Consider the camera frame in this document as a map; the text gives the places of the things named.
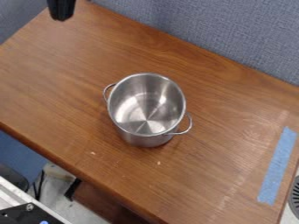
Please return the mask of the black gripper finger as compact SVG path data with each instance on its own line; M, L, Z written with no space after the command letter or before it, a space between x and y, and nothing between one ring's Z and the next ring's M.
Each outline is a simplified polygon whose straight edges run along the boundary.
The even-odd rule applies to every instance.
M61 3L61 20L72 17L74 11L76 0L62 0Z
M60 0L46 0L50 18L53 20L60 19Z

